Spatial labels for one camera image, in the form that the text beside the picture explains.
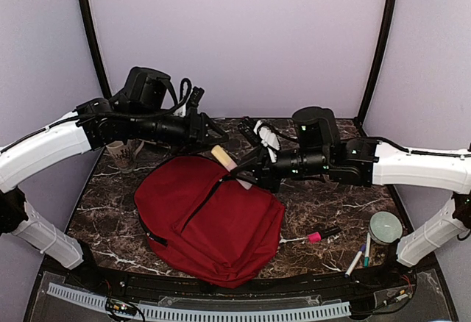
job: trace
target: white marker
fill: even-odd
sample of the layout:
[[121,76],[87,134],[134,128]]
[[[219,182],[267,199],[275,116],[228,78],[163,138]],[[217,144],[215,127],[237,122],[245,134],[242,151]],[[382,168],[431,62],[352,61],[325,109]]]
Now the white marker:
[[365,262],[364,267],[368,267],[369,265],[369,247],[371,246],[371,235],[366,234],[366,251],[365,251]]
[[345,278],[348,278],[350,276],[350,274],[352,273],[352,271],[355,268],[356,264],[360,260],[361,255],[365,252],[365,249],[366,249],[366,246],[361,245],[360,251],[357,252],[355,258],[353,259],[352,263],[350,264],[350,267],[345,272],[345,275],[344,275]]

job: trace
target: slotted white strip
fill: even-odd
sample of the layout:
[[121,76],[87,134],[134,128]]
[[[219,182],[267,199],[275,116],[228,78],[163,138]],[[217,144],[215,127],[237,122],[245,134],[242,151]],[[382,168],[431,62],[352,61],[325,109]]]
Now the slotted white strip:
[[[70,287],[63,287],[49,283],[47,293],[62,300],[71,302],[97,312],[106,313],[104,296],[85,293]],[[318,307],[304,307],[301,309],[249,311],[249,312],[220,312],[179,310],[168,307],[156,307],[139,304],[139,309],[146,316],[147,321],[179,321],[179,322],[309,322],[326,321],[332,318],[350,316],[350,303],[324,305]]]

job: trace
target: beige cylindrical object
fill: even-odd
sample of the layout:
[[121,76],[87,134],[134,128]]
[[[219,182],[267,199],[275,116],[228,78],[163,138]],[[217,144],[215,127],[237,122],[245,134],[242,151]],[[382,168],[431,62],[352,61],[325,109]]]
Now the beige cylindrical object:
[[[231,171],[237,167],[236,162],[231,157],[229,157],[229,154],[226,153],[226,151],[221,146],[215,146],[213,149],[211,149],[211,154],[221,163],[222,166],[226,168],[227,171]],[[237,181],[239,181],[239,183],[246,190],[249,190],[252,187],[252,184],[247,181],[239,179],[237,179]]]
[[120,140],[112,142],[106,146],[108,153],[113,158],[114,163],[122,173],[130,173],[135,169],[135,160],[132,151],[132,142],[124,144]]

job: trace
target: white wall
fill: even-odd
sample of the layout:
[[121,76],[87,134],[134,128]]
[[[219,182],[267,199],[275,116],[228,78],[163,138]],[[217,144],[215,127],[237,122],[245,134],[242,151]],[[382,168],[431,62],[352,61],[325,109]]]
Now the white wall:
[[91,0],[114,92],[134,65],[206,89],[211,116],[356,116],[385,0]]
[[[0,144],[100,96],[77,0],[0,0]],[[97,154],[73,158],[20,186],[41,214],[65,228]],[[42,256],[0,237],[0,319],[23,320]]]
[[[471,0],[397,0],[386,56],[366,119],[369,135],[405,146],[462,149],[471,142]],[[400,186],[415,227],[447,191]],[[437,256],[461,321],[471,321],[471,240]]]

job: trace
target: zipper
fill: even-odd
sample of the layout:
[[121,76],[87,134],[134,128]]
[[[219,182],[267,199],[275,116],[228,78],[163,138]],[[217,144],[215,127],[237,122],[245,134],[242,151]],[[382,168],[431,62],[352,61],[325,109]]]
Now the zipper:
[[167,244],[168,244],[167,239],[164,239],[163,237],[152,234],[152,232],[149,230],[149,228],[146,226],[146,224],[144,224],[144,221],[142,220],[141,216],[138,215],[138,217],[139,217],[139,223],[141,224],[142,229],[146,233],[146,236],[149,239],[154,240],[155,242],[157,242],[161,245],[167,246]]
[[198,214],[198,212],[205,206],[205,204],[210,200],[210,198],[213,196],[213,194],[217,191],[217,189],[219,188],[219,186],[222,185],[223,182],[226,182],[226,181],[230,181],[230,180],[235,180],[236,178],[235,177],[232,177],[231,175],[225,175],[223,176],[221,179],[218,180],[218,182],[216,184],[213,185],[213,187],[210,189],[209,193],[206,195],[205,199],[203,199],[203,201],[199,204],[199,206],[191,213],[191,215],[188,217],[188,219],[186,220],[186,222],[183,224],[183,228],[182,228],[182,233],[183,233],[183,230],[185,230],[186,226],[188,225],[188,223],[190,223],[191,219],[194,218],[194,216],[196,214]]

